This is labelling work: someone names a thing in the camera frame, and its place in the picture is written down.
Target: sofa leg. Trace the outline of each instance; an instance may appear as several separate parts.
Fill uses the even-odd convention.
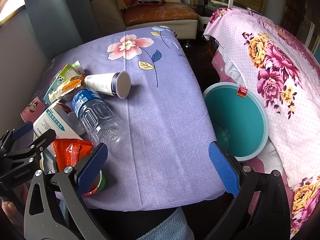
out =
[[[185,46],[186,48],[190,48],[190,47],[191,47],[190,39],[187,39],[187,42],[184,44],[184,46]]]

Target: red tag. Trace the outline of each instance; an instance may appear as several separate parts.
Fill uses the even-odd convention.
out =
[[[245,97],[245,95],[247,94],[248,92],[248,89],[243,87],[243,86],[240,86],[239,89],[238,89],[238,93],[237,93],[237,96],[240,96],[242,98]]]

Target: beige sofa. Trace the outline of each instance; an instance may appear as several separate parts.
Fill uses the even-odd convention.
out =
[[[178,39],[195,39],[198,14],[183,3],[133,6],[125,11],[116,0],[91,0],[92,11],[103,35],[147,26],[164,25],[173,29]]]

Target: yellow leaf print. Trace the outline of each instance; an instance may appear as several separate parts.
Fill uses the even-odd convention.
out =
[[[151,69],[155,69],[155,67],[153,65],[151,65],[148,62],[144,62],[144,61],[138,61],[138,65],[139,68],[143,69],[143,70],[151,70]]]
[[[160,33],[157,32],[150,32],[153,36],[160,36]]]

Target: purple tablecloth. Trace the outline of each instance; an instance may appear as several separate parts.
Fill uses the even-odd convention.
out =
[[[215,134],[197,80],[170,29],[117,33],[63,53],[52,60],[35,95],[43,98],[54,75],[77,60],[86,74],[126,70],[132,79],[127,99],[103,96],[127,134],[103,167],[105,189],[83,197],[88,207],[154,210],[222,195],[225,189],[208,157]]]

